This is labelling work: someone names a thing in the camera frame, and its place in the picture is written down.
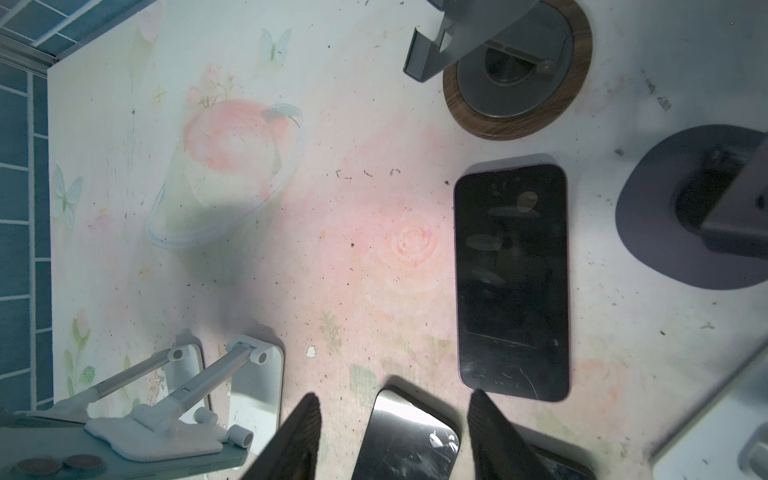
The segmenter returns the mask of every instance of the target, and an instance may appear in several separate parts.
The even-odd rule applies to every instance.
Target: white chip mark
[[[442,447],[442,440],[438,438],[437,432],[432,432],[429,434],[429,444],[432,445],[434,449],[439,449]]]

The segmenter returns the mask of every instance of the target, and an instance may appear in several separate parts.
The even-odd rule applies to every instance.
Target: table
[[[412,29],[439,24],[424,0],[167,0],[51,68],[51,172],[61,168],[67,189],[83,177],[70,221],[51,224],[56,400],[193,337],[210,364],[248,333],[285,350],[283,417],[304,393],[320,397],[318,478],[349,478],[390,376],[465,415],[453,184],[482,161],[548,153],[570,187],[571,394],[493,399],[509,420],[576,445],[598,478],[650,478],[652,451],[768,337],[768,287],[714,292],[655,273],[622,245],[614,203],[674,132],[768,128],[768,5],[581,5],[594,35],[585,85],[517,141],[467,134],[439,76],[402,73]],[[266,130],[249,130],[263,112]],[[256,167],[237,136],[263,159]],[[192,198],[227,211],[171,205]],[[167,248],[210,233],[169,233],[199,227],[174,215],[198,214],[226,234]],[[161,385],[152,375],[91,412],[123,415]],[[211,399],[224,421],[226,392]],[[462,430],[453,478],[472,477]]]

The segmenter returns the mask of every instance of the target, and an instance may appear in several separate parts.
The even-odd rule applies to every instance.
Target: metal rod
[[[224,380],[250,361],[250,354],[256,347],[241,343],[213,365],[192,377],[187,383],[175,389],[169,397],[178,401],[184,411],[191,409],[204,396],[211,393]]]
[[[118,391],[134,380],[139,379],[168,363],[168,352],[170,352],[170,349],[157,352],[143,362],[137,363],[131,368],[123,370],[101,383],[97,383],[92,388],[98,393],[98,398],[103,399],[110,393]]]

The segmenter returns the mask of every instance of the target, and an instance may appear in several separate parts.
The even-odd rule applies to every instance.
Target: wood grain base
[[[576,98],[587,77],[592,61],[592,30],[587,16],[574,0],[543,0],[555,7],[568,20],[574,36],[571,66],[560,87],[550,98],[533,110],[509,118],[495,118],[478,113],[458,90],[456,64],[442,72],[442,87],[448,109],[454,119],[469,133],[488,140],[514,140],[541,130],[559,117]]]

